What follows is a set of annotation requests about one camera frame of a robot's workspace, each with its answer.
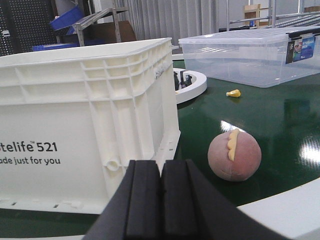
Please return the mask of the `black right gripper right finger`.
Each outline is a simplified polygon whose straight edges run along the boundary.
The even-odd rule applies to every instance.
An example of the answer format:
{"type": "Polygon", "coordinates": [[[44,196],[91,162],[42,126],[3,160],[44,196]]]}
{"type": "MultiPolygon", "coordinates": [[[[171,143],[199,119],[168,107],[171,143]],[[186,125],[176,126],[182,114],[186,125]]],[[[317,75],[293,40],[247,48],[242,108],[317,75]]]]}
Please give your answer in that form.
{"type": "Polygon", "coordinates": [[[166,240],[284,240],[227,200],[192,160],[168,160],[161,175],[166,240]]]}

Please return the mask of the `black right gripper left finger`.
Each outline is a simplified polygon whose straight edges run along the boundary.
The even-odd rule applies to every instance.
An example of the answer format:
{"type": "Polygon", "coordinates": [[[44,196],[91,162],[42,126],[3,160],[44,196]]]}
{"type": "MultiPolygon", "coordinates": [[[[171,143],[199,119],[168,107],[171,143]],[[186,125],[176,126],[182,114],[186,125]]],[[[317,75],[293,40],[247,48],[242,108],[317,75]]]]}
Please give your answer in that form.
{"type": "Polygon", "coordinates": [[[115,194],[85,240],[158,240],[160,172],[154,160],[131,160],[115,194]]]}

